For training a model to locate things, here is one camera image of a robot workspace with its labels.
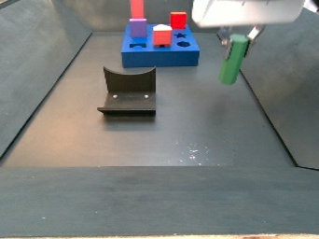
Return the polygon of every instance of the black surface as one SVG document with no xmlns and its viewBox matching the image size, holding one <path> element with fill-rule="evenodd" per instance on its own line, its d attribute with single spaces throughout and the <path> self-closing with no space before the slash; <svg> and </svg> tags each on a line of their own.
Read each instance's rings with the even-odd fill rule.
<svg viewBox="0 0 319 239">
<path fill-rule="evenodd" d="M 158 114 L 133 119 L 97 110 L 106 97 L 102 69 L 138 74 L 150 68 L 123 69 L 122 34 L 94 34 L 2 165 L 293 167 L 242 76 L 233 87 L 219 83 L 217 36 L 195 36 L 199 65 L 158 68 Z"/>
<path fill-rule="evenodd" d="M 7 168 L 0 235 L 319 233 L 318 181 L 297 168 Z"/>
<path fill-rule="evenodd" d="M 269 26 L 242 71 L 275 130 L 302 167 L 319 169 L 319 16 Z"/>
</svg>

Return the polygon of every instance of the red block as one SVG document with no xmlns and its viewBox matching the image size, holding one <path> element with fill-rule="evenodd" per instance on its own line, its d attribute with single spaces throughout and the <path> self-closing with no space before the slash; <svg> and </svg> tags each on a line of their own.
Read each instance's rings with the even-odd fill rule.
<svg viewBox="0 0 319 239">
<path fill-rule="evenodd" d="M 133 19 L 145 18 L 145 2 L 143 0 L 130 0 L 131 1 L 131 14 Z"/>
<path fill-rule="evenodd" d="M 154 45 L 155 47 L 170 47 L 173 44 L 173 27 L 158 25 L 154 27 Z"/>
<path fill-rule="evenodd" d="M 185 29 L 187 22 L 187 13 L 186 12 L 171 12 L 171 26 L 174 29 Z"/>
</svg>

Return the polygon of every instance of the gray wall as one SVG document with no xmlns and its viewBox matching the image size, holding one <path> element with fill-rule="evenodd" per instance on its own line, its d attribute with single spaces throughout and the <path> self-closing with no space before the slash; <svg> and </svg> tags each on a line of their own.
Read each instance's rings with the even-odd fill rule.
<svg viewBox="0 0 319 239">
<path fill-rule="evenodd" d="M 91 35 L 59 0 L 0 8 L 0 155 Z"/>
<path fill-rule="evenodd" d="M 63 3 L 95 32 L 122 32 L 131 18 L 130 0 L 63 0 Z M 169 23 L 171 11 L 186 11 L 193 30 L 214 32 L 214 28 L 203 30 L 195 26 L 193 4 L 193 0 L 146 0 L 145 15 L 149 23 Z"/>
<path fill-rule="evenodd" d="M 319 16 L 269 26 L 242 71 L 297 163 L 319 169 Z"/>
</svg>

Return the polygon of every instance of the red cube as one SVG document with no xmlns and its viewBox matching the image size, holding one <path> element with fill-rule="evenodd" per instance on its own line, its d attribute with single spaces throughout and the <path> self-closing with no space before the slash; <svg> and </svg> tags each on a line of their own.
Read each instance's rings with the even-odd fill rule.
<svg viewBox="0 0 319 239">
<path fill-rule="evenodd" d="M 186 12 L 171 12 L 171 26 L 174 29 L 185 29 L 187 22 L 187 13 Z"/>
</svg>

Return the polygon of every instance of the black chair-shaped object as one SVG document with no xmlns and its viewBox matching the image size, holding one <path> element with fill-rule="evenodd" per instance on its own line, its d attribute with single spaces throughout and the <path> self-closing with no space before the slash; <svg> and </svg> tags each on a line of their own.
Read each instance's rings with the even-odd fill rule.
<svg viewBox="0 0 319 239">
<path fill-rule="evenodd" d="M 141 74 L 122 74 L 106 67 L 105 79 L 107 96 L 105 107 L 98 110 L 105 114 L 157 114 L 157 67 Z"/>
</svg>

